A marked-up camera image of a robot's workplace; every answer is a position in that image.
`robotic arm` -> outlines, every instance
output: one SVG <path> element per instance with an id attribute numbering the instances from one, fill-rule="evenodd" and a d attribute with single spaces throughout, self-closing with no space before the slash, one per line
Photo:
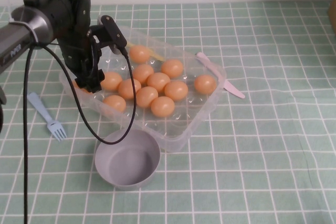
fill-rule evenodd
<path id="1" fill-rule="evenodd" d="M 0 28 L 0 74 L 33 43 L 50 45 L 57 40 L 67 68 L 80 88 L 101 90 L 104 73 L 98 69 L 101 48 L 125 55 L 127 41 L 110 16 L 90 26 L 91 0 L 24 0 L 12 11 L 12 20 Z M 0 87 L 0 107 L 6 104 Z M 0 108 L 0 131 L 3 124 Z"/>

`pink knife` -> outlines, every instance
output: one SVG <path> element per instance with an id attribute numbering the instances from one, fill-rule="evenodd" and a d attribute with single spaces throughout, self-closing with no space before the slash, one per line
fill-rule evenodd
<path id="1" fill-rule="evenodd" d="M 219 71 L 214 67 L 212 66 L 212 64 L 207 64 L 208 62 L 210 63 L 210 60 L 209 58 L 202 52 L 198 52 L 196 54 L 196 56 L 199 58 L 199 59 L 203 59 L 202 60 L 202 63 L 209 69 L 211 70 L 214 75 L 217 76 L 217 78 L 221 79 L 223 78 L 221 73 L 219 73 Z M 238 89 L 236 89 L 235 86 L 233 86 L 227 79 L 224 81 L 224 86 L 223 88 L 225 90 L 227 90 L 228 92 L 230 92 L 231 94 L 241 98 L 241 99 L 244 99 L 245 98 L 245 95 L 243 93 L 241 93 Z"/>

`table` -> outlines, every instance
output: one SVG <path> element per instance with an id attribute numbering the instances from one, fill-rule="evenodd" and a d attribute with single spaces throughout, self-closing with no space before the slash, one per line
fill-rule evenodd
<path id="1" fill-rule="evenodd" d="M 246 98 L 225 91 L 178 153 L 163 153 L 154 181 L 118 191 L 97 174 L 97 141 L 45 51 L 34 54 L 29 89 L 68 138 L 58 143 L 29 105 L 31 223 L 336 222 L 336 39 L 328 2 L 92 6 L 118 25 L 223 65 Z M 8 13 L 0 7 L 0 26 Z M 60 55 L 59 48 L 50 46 Z M 22 93 L 25 56 L 0 76 L 8 103 L 0 135 L 0 223 L 23 213 Z M 118 126 L 84 109 L 105 137 Z"/>

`blue fork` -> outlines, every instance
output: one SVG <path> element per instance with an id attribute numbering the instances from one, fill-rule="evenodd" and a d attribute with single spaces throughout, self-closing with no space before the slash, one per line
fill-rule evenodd
<path id="1" fill-rule="evenodd" d="M 52 135 L 61 142 L 63 139 L 67 138 L 65 130 L 63 129 L 59 121 L 53 120 L 48 113 L 46 107 L 43 105 L 41 99 L 34 92 L 27 95 L 28 101 L 36 108 L 36 110 L 43 116 L 47 122 L 47 127 L 52 133 Z"/>

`black wire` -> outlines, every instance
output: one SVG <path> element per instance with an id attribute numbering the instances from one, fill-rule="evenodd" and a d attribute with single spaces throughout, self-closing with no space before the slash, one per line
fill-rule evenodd
<path id="1" fill-rule="evenodd" d="M 28 92 L 28 73 L 34 45 L 30 47 L 27 60 L 25 77 L 23 82 L 23 149 L 24 149 L 24 224 L 28 224 L 28 124 L 27 124 L 27 92 Z"/>
<path id="2" fill-rule="evenodd" d="M 87 128 L 89 129 L 89 131 L 96 137 L 96 139 L 98 139 L 100 142 L 104 143 L 104 144 L 108 144 L 108 145 L 113 145 L 113 144 L 118 144 L 120 143 L 129 133 L 129 131 L 131 130 L 134 118 L 135 118 L 135 112 L 136 112 L 136 107 L 137 107 L 137 93 L 135 91 L 135 84 L 134 84 L 134 78 L 133 78 L 133 73 L 132 73 L 132 67 L 130 64 L 130 60 L 127 54 L 127 51 L 125 49 L 121 50 L 121 53 L 124 55 L 126 61 L 127 61 L 127 65 L 129 68 L 129 72 L 130 72 L 130 77 L 131 77 L 131 81 L 132 81 L 132 87 L 133 87 L 133 113 L 132 113 L 132 118 L 130 121 L 130 124 L 127 128 L 127 130 L 125 131 L 124 135 L 117 141 L 114 142 L 107 142 L 105 140 L 103 140 L 102 138 L 100 138 L 95 132 L 94 130 L 91 128 L 91 126 L 89 125 L 88 121 L 86 120 L 83 110 L 80 106 L 80 102 L 78 100 L 77 97 L 77 93 L 75 91 L 75 87 L 72 83 L 72 80 L 70 78 L 70 75 L 66 69 L 66 67 L 64 66 L 64 64 L 62 63 L 62 61 L 60 60 L 60 58 L 47 46 L 45 46 L 44 44 L 34 44 L 30 47 L 29 52 L 28 52 L 28 56 L 27 56 L 27 60 L 26 60 L 26 68 L 25 68 L 25 75 L 24 75 L 24 89 L 23 89 L 23 129 L 24 129 L 24 224 L 28 224 L 28 130 L 27 130 L 27 95 L 28 95 L 28 73 L 29 73 L 29 65 L 30 65 L 30 60 L 31 60 L 31 56 L 33 54 L 33 50 L 35 48 L 35 46 L 38 47 L 42 47 L 44 48 L 46 51 L 48 51 L 54 58 L 55 60 L 58 62 L 58 64 L 61 66 L 64 74 L 67 77 L 67 80 L 70 84 L 73 96 L 75 98 L 75 102 L 77 104 L 78 107 L 78 111 L 85 123 L 85 125 L 87 126 Z"/>
<path id="3" fill-rule="evenodd" d="M 57 43 L 49 43 L 49 44 L 45 44 L 45 46 L 48 46 L 48 45 L 53 45 L 53 46 L 61 46 L 60 44 L 57 44 Z M 64 47 L 68 47 L 68 48 L 73 48 L 73 49 L 80 49 L 79 47 L 74 47 L 74 46 L 70 46 L 70 45 L 62 45 Z"/>
<path id="4" fill-rule="evenodd" d="M 122 54 L 124 55 L 124 57 L 125 57 L 125 59 L 127 61 L 127 65 L 128 65 L 128 68 L 129 68 L 130 77 L 131 77 L 131 81 L 132 81 L 132 87 L 133 87 L 133 96 L 134 96 L 134 98 L 133 98 L 133 113 L 132 113 L 132 118 L 131 118 L 130 124 L 129 124 L 126 132 L 124 133 L 124 135 L 119 140 L 117 140 L 115 142 L 107 142 L 107 141 L 103 140 L 102 138 L 100 138 L 94 132 L 94 130 L 90 127 L 88 121 L 86 120 L 86 118 L 84 116 L 84 113 L 83 113 L 83 111 L 81 109 L 80 102 L 78 100 L 77 93 L 75 91 L 75 87 L 72 84 L 70 75 L 68 74 L 68 71 L 67 71 L 66 67 L 64 66 L 64 64 L 62 63 L 62 61 L 60 60 L 60 58 L 50 48 L 48 48 L 46 46 L 41 46 L 41 47 L 44 48 L 46 51 L 48 51 L 56 59 L 56 61 L 58 62 L 58 64 L 61 66 L 63 72 L 65 73 L 65 75 L 66 75 L 66 77 L 68 79 L 68 82 L 70 84 L 71 90 L 72 90 L 72 92 L 74 94 L 73 96 L 75 97 L 75 102 L 77 104 L 78 111 L 79 111 L 79 113 L 80 113 L 80 115 L 81 115 L 81 117 L 82 117 L 85 125 L 89 129 L 89 131 L 96 137 L 96 139 L 98 139 L 99 141 L 101 141 L 101 142 L 103 142 L 105 144 L 111 145 L 111 144 L 118 144 L 119 142 L 121 142 L 127 136 L 128 132 L 131 130 L 131 126 L 132 126 L 134 118 L 135 118 L 135 112 L 136 112 L 136 107 L 137 107 L 137 95 L 136 95 L 137 93 L 135 91 L 135 84 L 134 84 L 134 78 L 133 78 L 133 73 L 132 73 L 132 67 L 131 67 L 131 64 L 130 64 L 129 57 L 127 55 L 127 51 L 126 50 L 122 50 L 123 51 Z"/>
<path id="5" fill-rule="evenodd" d="M 4 124 L 4 111 L 2 110 L 2 105 L 0 103 L 0 132 L 2 131 L 3 124 Z"/>

